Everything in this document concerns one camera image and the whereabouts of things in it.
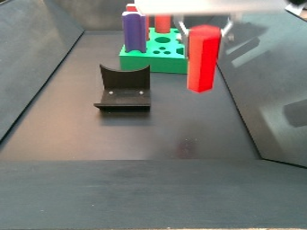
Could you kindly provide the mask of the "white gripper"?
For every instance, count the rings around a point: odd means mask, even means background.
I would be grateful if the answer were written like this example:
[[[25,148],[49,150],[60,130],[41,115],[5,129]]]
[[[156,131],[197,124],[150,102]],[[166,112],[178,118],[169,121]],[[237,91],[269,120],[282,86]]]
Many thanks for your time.
[[[182,45],[188,41],[188,29],[180,14],[226,14],[281,11],[286,6],[285,0],[134,0],[136,9],[146,15],[170,14],[174,17],[174,26],[180,33]],[[232,17],[228,17],[225,26],[220,29],[224,40],[233,40],[230,28]]]

